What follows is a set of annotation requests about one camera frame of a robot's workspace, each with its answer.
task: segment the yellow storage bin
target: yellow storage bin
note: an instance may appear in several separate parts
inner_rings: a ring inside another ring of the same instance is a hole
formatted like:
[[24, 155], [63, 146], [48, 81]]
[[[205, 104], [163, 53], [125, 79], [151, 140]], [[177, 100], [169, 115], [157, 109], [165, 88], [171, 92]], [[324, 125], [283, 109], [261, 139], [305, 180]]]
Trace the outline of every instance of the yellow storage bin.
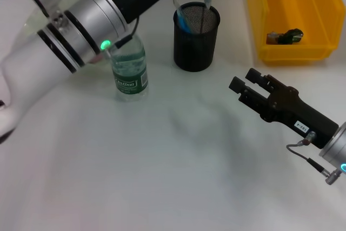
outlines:
[[[345, 17], [342, 0], [248, 0], [259, 59], [272, 64], [300, 64], [327, 58], [337, 49]], [[299, 28], [300, 43], [267, 45], [267, 34]]]

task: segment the bottle label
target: bottle label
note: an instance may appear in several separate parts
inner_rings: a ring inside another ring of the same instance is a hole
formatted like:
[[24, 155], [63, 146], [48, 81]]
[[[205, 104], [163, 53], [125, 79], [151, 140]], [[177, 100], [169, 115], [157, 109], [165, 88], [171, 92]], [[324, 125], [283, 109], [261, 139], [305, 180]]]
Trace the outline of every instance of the bottle label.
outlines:
[[141, 93], [148, 86], [147, 68], [135, 76], [121, 76], [113, 71], [117, 89], [125, 94]]

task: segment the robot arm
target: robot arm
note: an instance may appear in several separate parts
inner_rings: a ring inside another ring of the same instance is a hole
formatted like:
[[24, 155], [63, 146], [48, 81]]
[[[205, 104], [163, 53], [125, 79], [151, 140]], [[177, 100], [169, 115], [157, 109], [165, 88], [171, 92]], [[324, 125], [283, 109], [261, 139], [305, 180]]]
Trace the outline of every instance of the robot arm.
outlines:
[[229, 88], [241, 94], [239, 101], [259, 113], [266, 122], [283, 123], [301, 135], [304, 139], [293, 147], [314, 144], [322, 150], [320, 156], [336, 167], [336, 170], [330, 174], [312, 159], [293, 151], [294, 154], [306, 159], [327, 177], [328, 184], [333, 184], [343, 172], [346, 173], [346, 124], [339, 128], [335, 122], [305, 104], [295, 88], [287, 87], [270, 75], [261, 76], [255, 69], [250, 69], [245, 78], [257, 83], [270, 95], [265, 98], [247, 87], [245, 82], [234, 77]]
[[34, 1], [51, 23], [0, 64], [0, 143], [56, 84], [119, 40], [129, 41], [128, 23], [159, 0], [80, 0], [65, 12], [56, 0]]

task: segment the green led light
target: green led light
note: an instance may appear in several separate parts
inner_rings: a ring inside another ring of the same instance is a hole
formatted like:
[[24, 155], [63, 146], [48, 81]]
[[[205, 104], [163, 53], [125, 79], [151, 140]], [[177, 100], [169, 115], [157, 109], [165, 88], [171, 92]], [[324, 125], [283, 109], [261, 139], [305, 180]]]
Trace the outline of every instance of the green led light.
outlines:
[[112, 42], [110, 40], [104, 40], [103, 43], [101, 44], [101, 50], [105, 50], [111, 45], [112, 45]]

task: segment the plastic water bottle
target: plastic water bottle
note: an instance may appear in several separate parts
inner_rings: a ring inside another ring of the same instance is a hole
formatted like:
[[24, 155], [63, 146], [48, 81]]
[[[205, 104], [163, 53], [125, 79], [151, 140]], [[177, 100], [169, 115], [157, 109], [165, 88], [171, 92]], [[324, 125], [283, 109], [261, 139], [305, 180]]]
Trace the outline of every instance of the plastic water bottle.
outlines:
[[137, 35], [120, 49], [111, 47], [106, 55], [112, 65], [120, 100], [137, 101], [147, 95], [147, 59], [144, 45]]

